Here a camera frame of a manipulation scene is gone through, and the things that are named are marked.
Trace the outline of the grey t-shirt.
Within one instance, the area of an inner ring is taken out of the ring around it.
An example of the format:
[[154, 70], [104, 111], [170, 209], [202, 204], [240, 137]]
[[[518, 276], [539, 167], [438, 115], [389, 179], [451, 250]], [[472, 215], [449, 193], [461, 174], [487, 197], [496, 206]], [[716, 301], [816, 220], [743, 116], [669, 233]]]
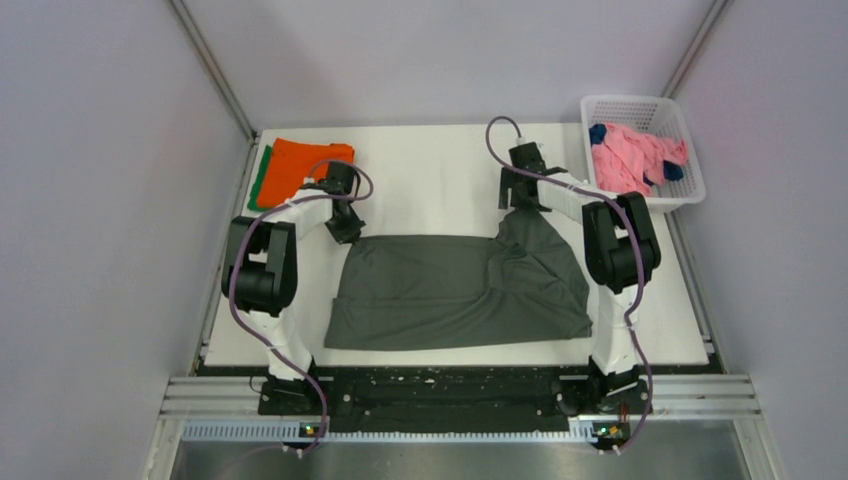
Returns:
[[590, 288], [569, 243], [514, 210], [493, 238], [374, 236], [347, 254], [324, 344], [413, 351], [588, 338]]

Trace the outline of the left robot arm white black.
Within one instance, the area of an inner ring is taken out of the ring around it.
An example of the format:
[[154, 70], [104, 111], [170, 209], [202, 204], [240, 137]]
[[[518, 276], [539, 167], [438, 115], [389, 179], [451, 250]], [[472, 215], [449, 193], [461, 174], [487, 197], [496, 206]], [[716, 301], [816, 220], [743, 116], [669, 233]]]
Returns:
[[299, 284], [297, 244], [324, 227], [339, 245], [353, 244], [364, 221], [355, 202], [374, 192], [370, 176], [354, 164], [322, 160], [323, 178], [308, 174], [295, 193], [256, 217], [229, 225], [221, 291], [235, 323], [263, 346], [268, 374], [260, 390], [263, 414], [310, 414], [326, 408], [292, 310]]

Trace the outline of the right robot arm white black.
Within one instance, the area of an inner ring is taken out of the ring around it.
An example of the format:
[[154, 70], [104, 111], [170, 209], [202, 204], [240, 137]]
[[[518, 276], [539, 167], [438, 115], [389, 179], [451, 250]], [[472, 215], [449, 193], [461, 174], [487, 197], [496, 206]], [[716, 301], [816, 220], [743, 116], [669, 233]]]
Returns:
[[500, 205], [555, 211], [582, 227], [585, 266], [598, 286], [595, 344], [584, 385], [558, 394], [559, 407], [568, 415], [649, 407], [653, 381], [640, 375], [653, 371], [635, 323], [661, 252], [645, 198], [586, 185], [547, 167], [536, 143], [521, 142], [502, 165]]

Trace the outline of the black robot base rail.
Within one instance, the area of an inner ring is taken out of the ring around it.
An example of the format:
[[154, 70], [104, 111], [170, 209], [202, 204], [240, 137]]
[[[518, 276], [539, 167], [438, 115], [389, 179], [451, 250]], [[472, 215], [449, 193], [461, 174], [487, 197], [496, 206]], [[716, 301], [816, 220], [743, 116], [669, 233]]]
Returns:
[[327, 416], [332, 434], [564, 432], [581, 415], [634, 420], [646, 402], [645, 372], [604, 377], [589, 366], [318, 367], [318, 385], [274, 380], [257, 368], [203, 369], [258, 397], [262, 416]]

